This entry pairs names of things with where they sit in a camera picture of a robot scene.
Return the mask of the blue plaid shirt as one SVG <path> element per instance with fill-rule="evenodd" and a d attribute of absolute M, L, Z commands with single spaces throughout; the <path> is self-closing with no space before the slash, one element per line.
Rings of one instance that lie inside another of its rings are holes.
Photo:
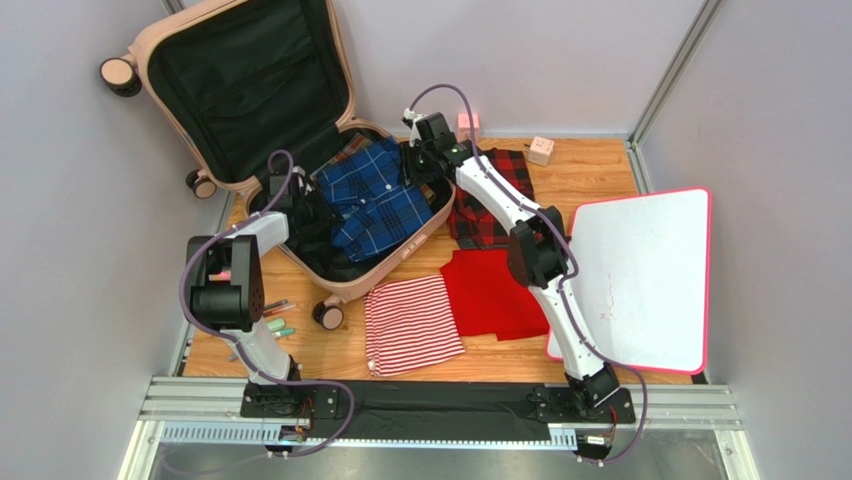
<path fill-rule="evenodd" d="M 403 182 L 400 149 L 392 138 L 323 167 L 316 182 L 341 219 L 332 228 L 331 245 L 352 262 L 394 248 L 433 217 L 421 189 Z"/>

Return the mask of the red black plaid shirt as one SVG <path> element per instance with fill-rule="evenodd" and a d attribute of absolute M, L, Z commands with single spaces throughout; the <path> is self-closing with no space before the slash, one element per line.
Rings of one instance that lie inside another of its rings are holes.
<path fill-rule="evenodd" d="M 491 149 L 462 163 L 455 172 L 456 195 L 448 225 L 462 249 L 505 249 L 503 226 L 522 211 L 518 198 L 534 200 L 534 188 L 521 151 Z"/>

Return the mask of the pink suitcase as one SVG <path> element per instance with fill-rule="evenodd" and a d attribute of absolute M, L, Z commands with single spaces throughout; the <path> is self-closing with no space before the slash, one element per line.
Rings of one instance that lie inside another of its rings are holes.
<path fill-rule="evenodd" d="M 272 175 L 310 178 L 356 133 L 393 139 L 357 116 L 328 1 L 204 1 L 145 28 L 99 73 L 116 95 L 147 91 L 156 101 L 199 162 L 186 178 L 197 197 L 227 189 L 251 213 L 268 205 Z M 328 292 L 313 310 L 319 325 L 338 328 L 344 303 L 364 296 L 447 220 L 453 184 L 438 178 L 417 187 L 432 219 L 367 261 L 350 261 L 331 236 L 289 235 L 283 252 Z"/>

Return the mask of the multicolour plaid shirt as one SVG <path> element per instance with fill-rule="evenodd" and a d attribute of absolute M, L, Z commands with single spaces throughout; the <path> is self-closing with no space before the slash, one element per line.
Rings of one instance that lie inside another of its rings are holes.
<path fill-rule="evenodd" d="M 362 133 L 356 133 L 351 140 L 331 159 L 329 159 L 325 164 L 320 166 L 315 172 L 310 175 L 312 180 L 317 180 L 319 175 L 326 170 L 328 167 L 331 167 L 337 163 L 340 163 L 355 153 L 364 150 L 368 146 L 372 145 L 373 141 L 370 140 L 366 135 Z"/>

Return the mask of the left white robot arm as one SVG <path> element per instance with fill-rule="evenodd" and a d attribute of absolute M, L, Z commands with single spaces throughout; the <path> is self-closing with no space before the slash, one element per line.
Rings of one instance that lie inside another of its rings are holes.
<path fill-rule="evenodd" d="M 187 242 L 186 265 L 179 282 L 179 301 L 186 320 L 223 340 L 249 375 L 245 396 L 299 403 L 320 381 L 300 379 L 300 366 L 277 344 L 264 320 L 265 293 L 261 257 L 289 238 L 287 215 L 275 211 L 290 177 L 286 176 L 268 205 L 216 235 Z"/>

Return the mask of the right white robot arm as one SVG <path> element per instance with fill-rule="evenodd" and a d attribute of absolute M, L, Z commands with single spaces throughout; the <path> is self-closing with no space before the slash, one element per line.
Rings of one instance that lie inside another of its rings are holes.
<path fill-rule="evenodd" d="M 459 142 L 441 113 L 403 113 L 410 129 L 402 144 L 406 180 L 425 184 L 454 182 L 478 200 L 509 235 L 507 268 L 543 311 L 557 346 L 568 387 L 565 403 L 577 415 L 614 415 L 621 389 L 613 363 L 597 348 L 577 304 L 571 281 L 579 273 L 568 245 L 560 211 L 543 208 L 514 187 L 478 153 L 470 140 Z"/>

